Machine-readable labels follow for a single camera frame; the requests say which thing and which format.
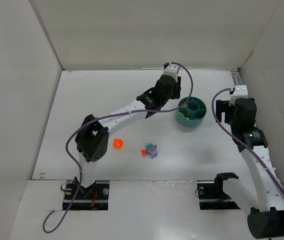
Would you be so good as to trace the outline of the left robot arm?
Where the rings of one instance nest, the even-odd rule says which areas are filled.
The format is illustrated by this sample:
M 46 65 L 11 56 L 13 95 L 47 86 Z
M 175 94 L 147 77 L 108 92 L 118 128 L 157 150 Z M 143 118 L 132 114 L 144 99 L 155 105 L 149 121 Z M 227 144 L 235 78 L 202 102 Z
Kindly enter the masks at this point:
M 164 113 L 161 108 L 168 100 L 179 99 L 180 92 L 181 77 L 175 73 L 164 73 L 154 87 L 127 106 L 106 116 L 88 115 L 76 132 L 77 151 L 88 163 L 100 160 L 107 152 L 110 136 L 136 121 Z

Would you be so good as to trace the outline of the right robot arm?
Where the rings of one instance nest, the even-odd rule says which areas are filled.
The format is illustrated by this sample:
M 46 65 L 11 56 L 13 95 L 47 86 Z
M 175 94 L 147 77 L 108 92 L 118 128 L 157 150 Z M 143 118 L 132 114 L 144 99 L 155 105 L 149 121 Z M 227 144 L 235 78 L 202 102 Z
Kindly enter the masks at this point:
M 225 122 L 231 129 L 222 130 L 237 145 L 252 177 L 257 195 L 253 196 L 234 173 L 216 176 L 218 190 L 230 196 L 247 217 L 256 239 L 284 237 L 284 188 L 278 180 L 269 156 L 264 132 L 256 127 L 257 106 L 253 98 L 233 101 L 212 100 L 217 124 Z

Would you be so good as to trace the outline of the purple lego figure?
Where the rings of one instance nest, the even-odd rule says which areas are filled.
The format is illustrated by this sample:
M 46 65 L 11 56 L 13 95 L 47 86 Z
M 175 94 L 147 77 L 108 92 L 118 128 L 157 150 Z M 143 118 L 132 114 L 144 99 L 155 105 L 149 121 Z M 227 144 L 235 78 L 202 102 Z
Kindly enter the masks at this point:
M 145 152 L 152 158 L 155 158 L 158 155 L 157 145 L 153 145 L 152 143 L 146 145 Z

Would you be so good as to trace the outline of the small orange lego piece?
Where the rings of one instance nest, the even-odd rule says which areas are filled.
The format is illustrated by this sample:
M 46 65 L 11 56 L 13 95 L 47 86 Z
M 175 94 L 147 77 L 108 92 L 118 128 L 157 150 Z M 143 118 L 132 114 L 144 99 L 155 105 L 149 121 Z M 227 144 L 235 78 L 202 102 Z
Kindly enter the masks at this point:
M 146 156 L 146 152 L 145 152 L 143 149 L 141 150 L 141 155 L 142 155 L 143 157 Z

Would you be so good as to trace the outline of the orange round lego piece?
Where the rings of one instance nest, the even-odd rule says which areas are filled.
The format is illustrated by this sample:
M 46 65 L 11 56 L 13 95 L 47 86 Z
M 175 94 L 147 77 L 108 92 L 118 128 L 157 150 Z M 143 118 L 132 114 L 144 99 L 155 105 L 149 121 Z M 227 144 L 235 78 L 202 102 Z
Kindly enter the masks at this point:
M 119 138 L 115 138 L 114 139 L 114 142 L 113 142 L 113 146 L 116 148 L 116 149 L 121 149 L 124 145 L 124 142 L 122 139 L 119 139 Z

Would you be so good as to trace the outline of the aluminium rail right edge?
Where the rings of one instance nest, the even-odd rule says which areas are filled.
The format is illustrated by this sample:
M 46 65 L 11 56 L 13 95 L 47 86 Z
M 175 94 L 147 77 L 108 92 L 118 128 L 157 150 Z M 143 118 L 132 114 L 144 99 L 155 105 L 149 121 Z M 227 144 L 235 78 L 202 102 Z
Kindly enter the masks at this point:
M 242 79 L 240 76 L 240 72 L 238 70 L 232 70 L 231 71 L 231 76 L 234 82 L 234 85 L 238 86 L 238 85 L 242 85 Z

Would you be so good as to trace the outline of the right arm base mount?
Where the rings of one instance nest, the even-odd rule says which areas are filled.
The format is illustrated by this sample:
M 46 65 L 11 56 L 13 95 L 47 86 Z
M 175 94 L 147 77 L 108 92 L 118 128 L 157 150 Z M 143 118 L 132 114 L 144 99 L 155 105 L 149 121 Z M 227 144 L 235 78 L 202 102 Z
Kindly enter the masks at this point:
M 214 180 L 198 180 L 195 195 L 200 210 L 239 210 L 234 200 L 223 192 L 223 183 L 228 179 L 239 179 L 232 172 L 219 173 Z

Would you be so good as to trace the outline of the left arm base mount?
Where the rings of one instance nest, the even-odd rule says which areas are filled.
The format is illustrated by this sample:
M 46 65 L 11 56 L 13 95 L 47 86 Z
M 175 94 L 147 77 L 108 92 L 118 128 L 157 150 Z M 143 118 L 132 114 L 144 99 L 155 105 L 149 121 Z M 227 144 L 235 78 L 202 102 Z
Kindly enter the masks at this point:
M 63 192 L 62 209 L 66 210 L 75 196 L 79 181 L 75 177 L 73 181 L 67 181 L 60 186 Z M 97 180 L 88 187 L 80 185 L 79 192 L 75 196 L 70 211 L 106 211 L 108 210 L 110 181 Z

